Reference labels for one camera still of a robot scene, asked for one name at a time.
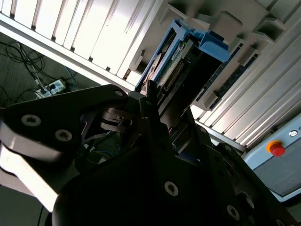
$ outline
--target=wire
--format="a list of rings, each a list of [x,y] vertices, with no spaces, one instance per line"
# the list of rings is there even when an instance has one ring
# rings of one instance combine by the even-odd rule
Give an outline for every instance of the wire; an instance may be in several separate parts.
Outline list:
[[[40,93],[36,92],[35,90],[33,90],[33,89],[27,89],[27,90],[24,90],[24,91],[17,97],[16,103],[18,103],[18,100],[21,98],[21,96],[22,96],[25,92],[33,92],[33,93],[37,94],[40,98],[43,98],[43,96],[42,96]]]
[[[113,152],[108,152],[108,151],[98,151],[96,150],[95,152],[98,152],[98,153],[109,153],[111,154],[113,157],[114,157],[114,153]]]
[[[98,153],[98,154],[104,155],[104,156],[108,157],[109,159],[111,158],[110,156],[108,156],[108,155],[106,155],[106,154],[104,154],[104,153],[102,153],[102,152],[95,152],[95,153]]]
[[[38,224],[37,224],[37,226],[39,226],[39,225],[40,225],[40,221],[41,221],[41,217],[42,217],[43,209],[44,209],[44,206],[42,206],[42,208],[41,208],[41,211],[40,211],[40,215],[39,215],[39,219],[38,219]]]
[[[0,86],[0,88],[3,90],[3,92],[5,93],[5,95],[6,95],[6,97],[8,98],[8,102],[9,102],[9,105],[11,104],[10,103],[10,99],[9,99],[9,96],[8,96],[8,93],[7,93],[7,91],[2,87],[2,86]]]
[[[19,46],[19,48],[20,48],[20,50],[21,50],[21,53],[23,53],[23,56],[24,56],[25,60],[28,58],[28,59],[31,61],[31,59],[30,59],[30,57],[29,57],[29,54],[27,54],[27,53],[25,52],[25,50],[24,50],[24,48],[21,46],[21,44],[20,44],[19,42],[18,42],[17,44],[18,44],[18,46]],[[33,66],[32,63],[30,64],[30,66],[33,68],[33,71],[34,71],[34,73],[35,73],[35,75],[36,75],[36,77],[37,77],[37,79],[38,79],[39,85],[41,85],[41,87],[44,89],[44,91],[47,92],[48,90],[45,88],[45,86],[44,86],[43,83],[41,82],[41,80],[40,80],[40,78],[39,78],[39,75],[38,75],[38,73],[36,72],[35,67]]]
[[[66,69],[66,71],[70,75],[70,78],[72,79],[72,91],[74,91],[74,89],[75,89],[75,87],[74,87],[74,76],[72,76],[71,72],[69,71],[69,69],[66,66],[64,66],[64,68]]]

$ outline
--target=power strip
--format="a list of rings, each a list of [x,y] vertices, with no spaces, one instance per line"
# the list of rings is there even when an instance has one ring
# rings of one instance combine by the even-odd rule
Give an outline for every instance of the power strip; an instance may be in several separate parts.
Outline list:
[[[41,89],[36,91],[36,95],[39,99],[50,97],[59,92],[62,92],[64,89],[66,89],[66,86],[65,86],[65,82],[59,79],[48,84],[47,86],[45,86],[45,88],[48,90],[47,92]]]

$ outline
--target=bolt head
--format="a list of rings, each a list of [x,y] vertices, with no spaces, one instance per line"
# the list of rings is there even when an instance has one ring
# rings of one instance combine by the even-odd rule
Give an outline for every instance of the bolt head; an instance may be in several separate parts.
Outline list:
[[[178,187],[170,181],[165,182],[164,184],[165,191],[171,196],[177,196],[179,194]]]
[[[227,212],[236,221],[240,220],[239,212],[237,211],[237,209],[234,206],[228,205],[227,206]]]
[[[296,131],[296,130],[292,130],[292,131],[289,133],[290,137],[294,137],[294,136],[296,136],[297,134],[298,134],[298,131]]]
[[[65,129],[59,129],[57,132],[55,132],[55,137],[59,141],[69,141],[72,139],[72,134],[71,132],[65,130]]]
[[[26,114],[21,118],[21,122],[25,126],[35,127],[41,124],[41,119],[34,114]]]
[[[121,96],[121,97],[123,96],[123,93],[120,92],[119,90],[116,90],[115,93],[116,93],[118,96]]]

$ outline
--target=white panel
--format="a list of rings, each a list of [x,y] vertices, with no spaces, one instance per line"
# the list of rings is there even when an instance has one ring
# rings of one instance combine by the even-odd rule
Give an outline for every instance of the white panel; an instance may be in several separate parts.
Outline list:
[[[64,42],[64,47],[67,49],[71,49],[72,47],[81,19],[83,18],[83,15],[85,13],[87,3],[88,0],[79,0]]]
[[[132,84],[98,67],[92,62],[85,60],[77,54],[3,14],[0,14],[0,32],[99,84],[106,85],[111,83],[118,85],[123,89],[135,89]]]
[[[142,40],[145,37],[145,34],[147,33],[152,21],[154,20],[154,18],[156,16],[156,13],[160,9],[162,3],[163,3],[163,0],[155,0],[155,3],[151,7],[149,14],[147,15],[142,27],[139,30],[137,37],[135,38],[130,50],[127,53],[126,58],[124,59],[122,65],[117,73],[117,75],[119,77],[123,78],[123,76],[127,72],[131,61],[133,60],[137,50],[139,49],[139,46],[141,45]]]
[[[145,0],[141,5],[141,7],[138,8],[139,12],[137,14],[137,17],[131,24],[129,30],[124,34],[123,37],[122,36],[120,37],[119,48],[118,48],[119,54],[115,58],[114,67],[113,66],[110,67],[111,72],[113,74],[116,74],[117,71],[119,70],[123,60],[126,57],[129,48],[132,45],[135,36],[137,35],[139,29],[141,28],[141,25],[143,24],[143,21],[145,20],[152,6],[153,6],[153,0]]]
[[[267,8],[274,0],[257,0],[264,8]]]
[[[18,0],[15,20],[31,28],[38,0]]]
[[[121,38],[124,37],[127,26],[136,8],[138,0],[120,0],[114,14],[103,28],[95,48],[92,52],[93,63],[102,68],[110,67],[117,72],[119,66],[115,64],[122,48]]]
[[[204,110],[200,109],[199,107],[197,107],[195,105],[191,105],[190,109],[191,109],[192,116],[194,119],[197,119],[201,115],[201,113],[204,112]]]
[[[93,1],[87,16],[81,22],[73,44],[76,54],[89,59],[112,3],[113,0]]]
[[[300,0],[278,0],[270,13],[283,22],[299,3]]]
[[[300,81],[299,72],[301,71],[301,61],[299,60],[277,83],[258,100],[234,125],[229,129],[225,136],[230,139],[239,139],[256,121],[258,121],[263,109],[267,111],[276,105],[280,99]]]
[[[265,128],[271,128],[273,125],[290,111],[300,109],[301,106],[301,82],[297,83],[288,93],[286,93],[279,102],[271,107],[259,120],[257,120],[248,130],[237,139],[241,145],[250,146],[256,140],[260,139],[266,133]]]
[[[51,39],[63,0],[42,0],[37,15],[36,32]]]
[[[265,72],[262,72],[262,76],[256,80],[252,88],[248,89],[223,117],[219,119],[213,126],[213,129],[220,133],[228,130],[255,101],[258,101],[263,96],[267,89],[269,89],[271,81],[276,81],[282,76],[287,67],[300,56],[300,52],[295,51],[296,49],[301,49],[301,37],[294,41]]]
[[[6,16],[10,16],[13,0],[3,0],[2,13]]]
[[[66,0],[62,5],[61,16],[58,19],[57,28],[54,34],[55,42],[59,45],[64,44],[77,2],[77,0]]]
[[[132,85],[136,86],[137,83],[141,79],[141,74],[131,71],[130,74],[127,77],[127,82],[131,83]]]

